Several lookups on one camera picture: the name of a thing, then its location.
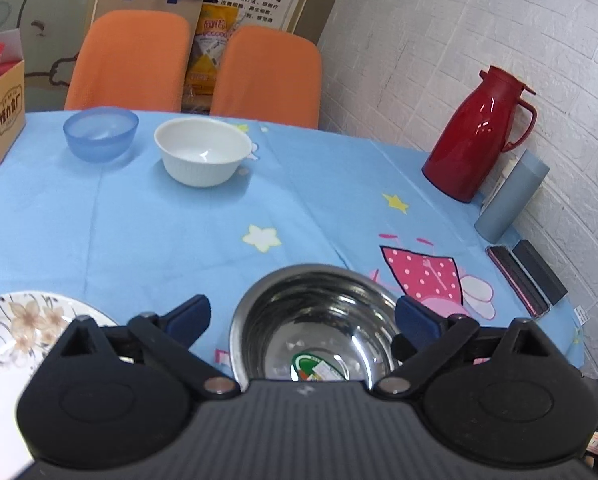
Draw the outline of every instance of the red thermos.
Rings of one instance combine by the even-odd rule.
[[[537,120],[535,108],[521,99],[524,90],[535,93],[528,86],[495,66],[479,75],[483,81],[459,105],[423,166],[432,184],[460,202],[473,199],[500,152],[524,142]],[[517,105],[532,119],[519,140],[507,142]]]

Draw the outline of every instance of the white brick wall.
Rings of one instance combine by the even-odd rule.
[[[589,310],[598,373],[598,0],[337,0],[319,46],[321,127],[402,146],[430,150],[489,64],[537,91],[523,148],[551,172],[517,227]]]

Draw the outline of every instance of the chair backrest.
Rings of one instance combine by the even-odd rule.
[[[308,40],[246,25],[228,40],[210,114],[317,128],[321,55]]]
[[[96,20],[74,67],[66,110],[119,106],[181,111],[190,25],[156,10],[113,10]]]

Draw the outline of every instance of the blue tablecloth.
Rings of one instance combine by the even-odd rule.
[[[70,112],[28,114],[0,167],[0,294],[47,290],[124,323],[208,296],[210,328],[192,350],[225,364],[231,317],[245,291],[280,267],[324,263],[408,290],[432,309],[507,326],[527,317],[484,254],[477,205],[455,202],[421,174],[426,154],[255,121],[240,125],[252,156],[223,186],[172,180],[154,145],[173,114],[140,112],[130,152],[102,166],[67,149]],[[510,231],[503,241],[513,244]],[[571,363],[581,330],[562,300],[539,320]]]

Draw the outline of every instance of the thermos handle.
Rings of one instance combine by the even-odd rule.
[[[530,124],[528,125],[524,134],[521,137],[519,137],[519,139],[516,142],[508,142],[502,149],[503,153],[509,152],[510,150],[514,150],[519,144],[524,142],[524,140],[526,140],[526,138],[528,138],[533,127],[535,126],[535,121],[537,121],[537,110],[535,110],[535,107],[532,104],[526,103],[523,99],[517,99],[517,104],[519,106],[524,107],[526,110],[528,110],[532,114],[532,118],[531,118]]]

